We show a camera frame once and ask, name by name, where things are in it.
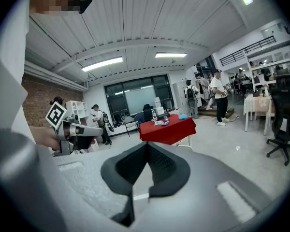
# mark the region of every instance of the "office chair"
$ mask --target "office chair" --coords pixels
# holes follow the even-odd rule
[[[140,124],[146,122],[144,112],[140,112],[135,116],[137,128],[140,129]]]
[[[268,139],[266,143],[272,142],[278,145],[275,149],[266,154],[266,157],[279,150],[283,149],[283,152],[287,158],[285,166],[290,162],[287,148],[290,148],[288,142],[290,141],[290,75],[278,76],[276,80],[276,87],[271,90],[272,99],[275,106],[275,118],[272,123],[272,130],[275,135],[275,140]],[[283,120],[287,120],[286,131],[281,130]]]
[[[124,119],[124,125],[126,127],[126,130],[127,130],[127,133],[128,133],[128,136],[130,137],[130,134],[129,134],[129,131],[128,131],[128,128],[129,127],[132,127],[132,126],[135,126],[135,128],[137,129],[137,125],[136,125],[136,121],[134,118],[130,117],[130,116],[127,116],[125,117]]]
[[[153,109],[153,106],[150,106],[149,104],[144,105],[143,112],[144,112],[145,121],[151,120],[152,118],[151,109]]]

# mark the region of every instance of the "cabinet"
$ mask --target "cabinet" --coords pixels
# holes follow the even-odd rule
[[[86,118],[89,116],[87,103],[82,101],[67,101],[66,107],[68,112],[76,114],[78,116],[78,122],[81,123],[81,118]]]

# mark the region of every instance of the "red tablecloth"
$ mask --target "red tablecloth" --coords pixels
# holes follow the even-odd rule
[[[173,114],[168,119],[170,123],[166,126],[155,126],[152,121],[140,124],[140,139],[172,145],[189,135],[196,134],[196,124],[192,118],[179,120],[178,115]]]

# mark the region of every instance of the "black pants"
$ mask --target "black pants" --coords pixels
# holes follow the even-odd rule
[[[216,99],[216,103],[217,103],[217,119],[219,122],[221,122],[222,121],[221,118],[226,117],[226,112],[228,108],[228,99],[227,97]]]
[[[99,127],[103,129],[103,134],[101,135],[103,142],[105,142],[105,141],[110,142],[111,139],[110,139],[109,135],[107,134],[107,130],[106,130],[105,125],[104,126],[99,126]]]

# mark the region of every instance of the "ceiling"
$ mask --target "ceiling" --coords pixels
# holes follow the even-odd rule
[[[148,72],[189,68],[279,18],[270,0],[93,0],[82,14],[30,16],[26,60],[89,85]],[[187,53],[155,58],[157,52]],[[82,67],[115,57],[122,63]]]

